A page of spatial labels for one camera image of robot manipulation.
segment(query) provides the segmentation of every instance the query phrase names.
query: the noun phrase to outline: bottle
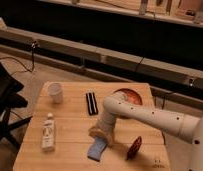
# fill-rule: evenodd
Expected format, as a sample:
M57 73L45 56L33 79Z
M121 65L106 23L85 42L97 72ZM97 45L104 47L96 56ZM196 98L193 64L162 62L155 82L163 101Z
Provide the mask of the bottle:
M43 124L43 137L42 137L43 151L53 151L55 149L54 133L55 133L55 125L54 125L53 114L48 113L47 119L44 121L44 124Z

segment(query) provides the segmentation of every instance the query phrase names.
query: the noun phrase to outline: red object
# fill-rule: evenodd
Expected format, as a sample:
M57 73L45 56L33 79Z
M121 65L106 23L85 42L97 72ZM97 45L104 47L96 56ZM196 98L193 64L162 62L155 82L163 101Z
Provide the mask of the red object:
M142 138L141 138L141 136L139 136L134 141L134 143L132 144L130 149L128 150L126 160L133 159L136 156L137 152L139 151L139 149L141 147L141 144L142 144Z
M128 88L122 88L117 91L122 91L127 95L127 102L130 102L132 104L136 104L136 105L142 105L142 98L141 96L135 92L134 90L128 89Z

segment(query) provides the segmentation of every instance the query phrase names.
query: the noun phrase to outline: black object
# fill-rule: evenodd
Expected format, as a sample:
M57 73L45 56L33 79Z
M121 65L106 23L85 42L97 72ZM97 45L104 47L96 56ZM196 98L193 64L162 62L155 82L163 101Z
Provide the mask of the black object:
M97 102L95 93L86 93L86 100L87 100L87 107L88 107L88 113L89 115L97 115L98 108L97 108Z
M3 137L14 145L17 149L20 148L20 143L11 135L11 131L29 123L31 117L22 119L20 121L9 124L9 117L12 108L26 107L28 102L19 94L24 86L11 77L5 68L0 63L0 117L3 117L0 121L0 141Z
M203 70L203 28L200 25L38 0L0 0L0 16L10 27Z

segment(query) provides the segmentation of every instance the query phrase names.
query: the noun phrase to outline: cap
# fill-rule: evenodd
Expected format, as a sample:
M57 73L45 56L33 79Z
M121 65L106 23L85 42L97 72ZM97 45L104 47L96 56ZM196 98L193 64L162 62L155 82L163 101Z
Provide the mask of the cap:
M47 118L48 119L53 118L53 113L48 113Z

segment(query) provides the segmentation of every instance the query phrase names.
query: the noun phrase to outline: black panel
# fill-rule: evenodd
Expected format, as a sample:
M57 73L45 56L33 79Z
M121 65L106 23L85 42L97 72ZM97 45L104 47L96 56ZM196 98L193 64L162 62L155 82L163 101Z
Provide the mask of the black panel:
M0 0L9 26L203 70L203 28L50 4Z

